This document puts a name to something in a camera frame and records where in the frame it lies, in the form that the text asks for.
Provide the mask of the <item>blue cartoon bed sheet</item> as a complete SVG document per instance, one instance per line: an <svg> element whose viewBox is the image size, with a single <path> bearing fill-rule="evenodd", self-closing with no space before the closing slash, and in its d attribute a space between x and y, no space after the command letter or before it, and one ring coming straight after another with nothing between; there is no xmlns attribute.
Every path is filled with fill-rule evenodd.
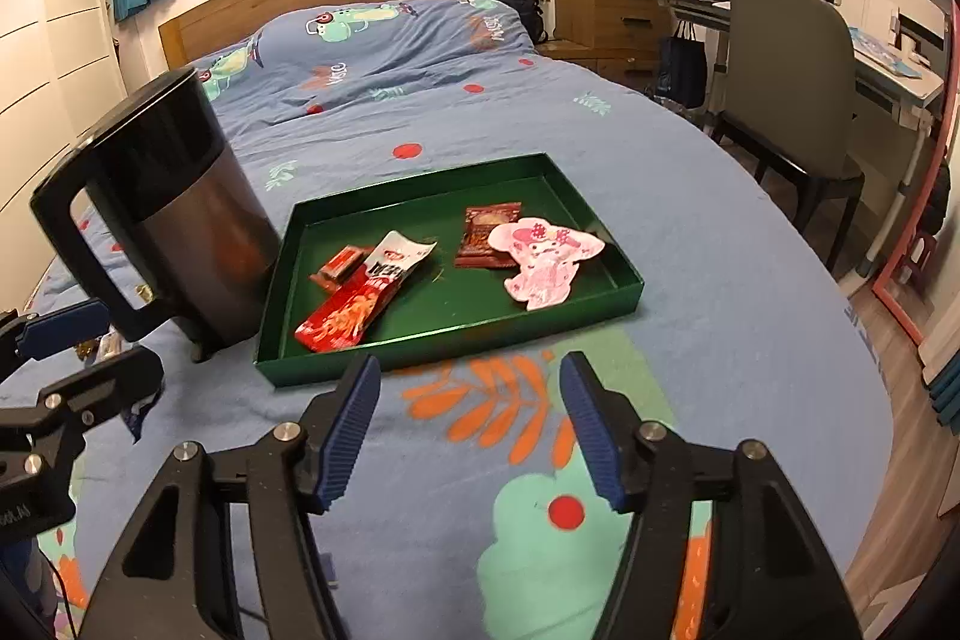
<svg viewBox="0 0 960 640"><path fill-rule="evenodd" d="M352 481L314 523L355 638L584 638L628 520L594 491L565 354L693 442L773 448L848 567L892 442L877 360L765 191L646 96L540 57L491 0L299 10L195 62L295 252L254 341L195 362L140 435L89 437L43 557L75 611L179 440L245 445L327 385L324 347L438 339L382 385Z"/></svg>

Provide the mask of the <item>wooden drawer cabinet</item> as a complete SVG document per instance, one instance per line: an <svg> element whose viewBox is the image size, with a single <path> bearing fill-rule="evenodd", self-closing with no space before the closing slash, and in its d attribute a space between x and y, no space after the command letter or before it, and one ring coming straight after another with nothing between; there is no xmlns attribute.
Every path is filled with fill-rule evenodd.
<svg viewBox="0 0 960 640"><path fill-rule="evenodd" d="M540 55L579 65L641 92L656 86L672 35L669 0L553 0L553 32Z"/></svg>

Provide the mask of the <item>small red candy packet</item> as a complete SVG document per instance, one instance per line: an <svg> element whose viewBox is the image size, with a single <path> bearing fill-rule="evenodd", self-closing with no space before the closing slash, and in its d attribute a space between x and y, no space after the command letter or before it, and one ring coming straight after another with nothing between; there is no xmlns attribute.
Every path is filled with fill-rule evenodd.
<svg viewBox="0 0 960 640"><path fill-rule="evenodd" d="M371 247L343 245L327 262L322 263L314 273L309 275L309 280L324 291L338 291L371 252L373 252Z"/></svg>

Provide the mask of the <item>red brown snack packet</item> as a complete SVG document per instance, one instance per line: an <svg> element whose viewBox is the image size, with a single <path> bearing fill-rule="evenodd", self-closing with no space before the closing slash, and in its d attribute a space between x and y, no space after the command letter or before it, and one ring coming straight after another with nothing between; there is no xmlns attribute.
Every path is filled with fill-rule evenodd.
<svg viewBox="0 0 960 640"><path fill-rule="evenodd" d="M516 223L521 218L523 203L506 202L494 205L467 206L464 232L455 253L457 268L512 268L514 259L506 252L491 247L488 237L501 224Z"/></svg>

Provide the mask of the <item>dark shopping bag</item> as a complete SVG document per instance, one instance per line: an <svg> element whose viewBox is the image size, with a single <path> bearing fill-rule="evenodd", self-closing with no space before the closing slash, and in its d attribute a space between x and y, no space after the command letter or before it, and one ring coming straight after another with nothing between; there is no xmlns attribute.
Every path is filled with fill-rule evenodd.
<svg viewBox="0 0 960 640"><path fill-rule="evenodd" d="M706 99L706 81L706 49L695 35L695 26L682 21L674 34L661 41L656 94L687 109L697 109Z"/></svg>

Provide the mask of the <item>black steel electric kettle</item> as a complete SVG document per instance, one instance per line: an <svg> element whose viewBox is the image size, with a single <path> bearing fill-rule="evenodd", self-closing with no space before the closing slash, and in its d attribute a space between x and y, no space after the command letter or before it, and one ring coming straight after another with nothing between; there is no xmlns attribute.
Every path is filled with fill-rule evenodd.
<svg viewBox="0 0 960 640"><path fill-rule="evenodd" d="M70 208L86 193L153 298L133 307ZM197 70L161 74L112 107L31 197L53 250L137 341L174 321L202 356L257 333L280 237Z"/></svg>

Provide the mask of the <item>green tray box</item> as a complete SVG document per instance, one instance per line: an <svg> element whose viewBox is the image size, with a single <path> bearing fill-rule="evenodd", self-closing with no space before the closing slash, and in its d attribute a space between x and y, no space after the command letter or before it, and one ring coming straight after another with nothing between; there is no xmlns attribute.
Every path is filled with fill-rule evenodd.
<svg viewBox="0 0 960 640"><path fill-rule="evenodd" d="M527 310L505 289L504 269L460 268L455 252L471 206L516 202L531 218L604 241L581 265L565 302ZM389 230L433 252L402 283L358 344L314 353L295 331L327 299L313 273L347 245L373 247ZM359 354L382 369L407 369L485 353L635 312L640 271L596 211L545 152L436 170L298 203L291 211L270 284L254 364L277 388L340 377Z"/></svg>

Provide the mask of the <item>grey desk chair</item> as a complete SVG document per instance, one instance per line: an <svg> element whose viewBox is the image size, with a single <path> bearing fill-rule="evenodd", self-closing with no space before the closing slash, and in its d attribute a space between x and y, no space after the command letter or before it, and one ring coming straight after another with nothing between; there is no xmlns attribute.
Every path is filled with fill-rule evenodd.
<svg viewBox="0 0 960 640"><path fill-rule="evenodd" d="M802 232L825 202L843 203L825 266L838 262L866 185L850 154L856 59L850 30L825 0L731 0L726 99L711 131L796 192Z"/></svg>

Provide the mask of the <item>red white snack packet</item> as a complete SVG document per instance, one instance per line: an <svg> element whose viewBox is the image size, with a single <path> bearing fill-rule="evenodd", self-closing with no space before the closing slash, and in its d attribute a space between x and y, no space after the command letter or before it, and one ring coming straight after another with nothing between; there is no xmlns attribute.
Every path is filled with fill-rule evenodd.
<svg viewBox="0 0 960 640"><path fill-rule="evenodd" d="M387 232L345 283L296 328L296 341L313 353L358 346L366 328L434 247L434 242L410 241L397 230Z"/></svg>

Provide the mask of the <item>white desk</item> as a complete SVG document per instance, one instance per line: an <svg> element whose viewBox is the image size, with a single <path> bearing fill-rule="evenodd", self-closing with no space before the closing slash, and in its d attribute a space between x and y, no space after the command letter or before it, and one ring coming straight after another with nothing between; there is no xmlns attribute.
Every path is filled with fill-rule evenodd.
<svg viewBox="0 0 960 640"><path fill-rule="evenodd" d="M706 104L700 113L709 115L713 124L721 120L721 112L726 109L727 91L729 91L729 46L731 45L731 0L709 2L709 0L658 0L669 5L672 14L681 23L711 29L718 33L716 57L711 73L706 81ZM864 47L867 41L874 39L861 26L853 26L854 87L860 103L875 106L872 115L884 112L890 122L898 128L913 133L913 147L910 157L900 172L900 181L890 198L884 218L878 223L874 237L861 260L851 271L839 280L838 286L846 298L852 298L859 289L866 286L880 266L880 255L893 236L898 221L907 217L905 209L913 198L911 190L919 181L919 169L923 162L924 146L928 144L934 128L934 113L931 106L937 97L944 94L946 81L928 67L914 64L914 76L900 73L895 68L882 64L874 52L883 50L897 64L907 67L910 57L898 50L893 44ZM919 197L914 197L914 206L919 205Z"/></svg>

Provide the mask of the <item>white wardrobe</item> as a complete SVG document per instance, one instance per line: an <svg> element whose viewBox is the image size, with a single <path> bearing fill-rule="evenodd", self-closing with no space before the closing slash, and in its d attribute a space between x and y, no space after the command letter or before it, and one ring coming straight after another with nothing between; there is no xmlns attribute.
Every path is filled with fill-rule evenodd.
<svg viewBox="0 0 960 640"><path fill-rule="evenodd" d="M124 96L106 0L2 0L3 308L52 263L34 188Z"/></svg>

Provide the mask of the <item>pink cartoon snack packet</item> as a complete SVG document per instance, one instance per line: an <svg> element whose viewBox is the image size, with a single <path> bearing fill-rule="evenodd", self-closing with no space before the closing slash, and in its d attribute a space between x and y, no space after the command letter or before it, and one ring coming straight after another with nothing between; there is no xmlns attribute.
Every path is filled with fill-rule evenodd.
<svg viewBox="0 0 960 640"><path fill-rule="evenodd" d="M505 281L505 289L527 310L565 302L579 263L594 259L605 248L605 242L589 232L555 226L544 218L500 224L490 232L488 245L517 263L517 273Z"/></svg>

